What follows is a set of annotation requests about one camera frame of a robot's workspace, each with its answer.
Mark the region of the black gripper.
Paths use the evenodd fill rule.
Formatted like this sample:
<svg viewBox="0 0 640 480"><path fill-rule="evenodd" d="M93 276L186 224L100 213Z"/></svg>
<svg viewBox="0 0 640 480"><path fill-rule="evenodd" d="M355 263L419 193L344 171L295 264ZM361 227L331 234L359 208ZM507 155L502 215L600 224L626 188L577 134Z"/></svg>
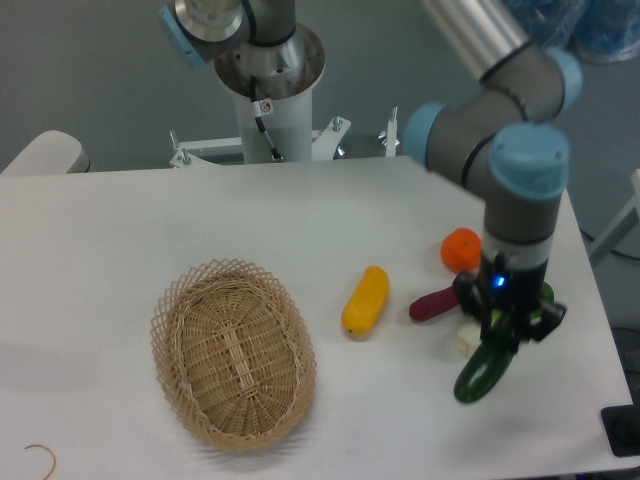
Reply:
<svg viewBox="0 0 640 480"><path fill-rule="evenodd" d="M479 323L481 340L492 336L494 310L512 314L516 348L540 343L561 325L567 307L542 300L547 264L545 260L534 268L513 270L502 254L490 259L482 253L478 275L463 271L455 277L455 297L462 311Z"/></svg>

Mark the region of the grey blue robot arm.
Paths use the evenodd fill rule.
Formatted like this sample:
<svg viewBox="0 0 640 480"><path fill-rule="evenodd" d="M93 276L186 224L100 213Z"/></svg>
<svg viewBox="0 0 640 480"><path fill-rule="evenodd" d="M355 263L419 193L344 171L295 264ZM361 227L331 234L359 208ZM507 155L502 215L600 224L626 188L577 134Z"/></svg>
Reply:
<svg viewBox="0 0 640 480"><path fill-rule="evenodd" d="M551 120L579 95L580 67L564 51L539 49L498 1L429 1L426 9L482 90L455 109L420 107L404 150L484 201L480 264L456 278L454 298L480 322L483 345L512 352L544 339L566 312L543 296L569 161ZM172 1L159 19L182 58L213 64L236 96L246 162L319 154L310 92L325 57L293 2Z"/></svg>

